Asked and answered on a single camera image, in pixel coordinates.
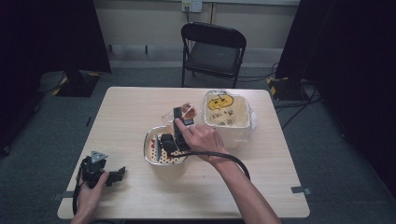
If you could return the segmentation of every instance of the white container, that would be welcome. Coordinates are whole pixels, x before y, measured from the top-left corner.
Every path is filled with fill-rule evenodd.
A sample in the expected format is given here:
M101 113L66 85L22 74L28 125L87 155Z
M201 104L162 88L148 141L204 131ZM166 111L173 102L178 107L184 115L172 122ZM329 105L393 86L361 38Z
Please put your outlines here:
M146 161L150 164L154 174L160 179L177 179L181 177L187 169L185 160L182 158L167 158L165 151L161 148L161 156L157 161L157 150L155 147L155 135L159 138L163 133L167 133L166 127L156 127L148 131L145 138L143 154Z
M209 92L204 99L204 123L215 128L227 148L239 147L252 131L248 101L240 95Z

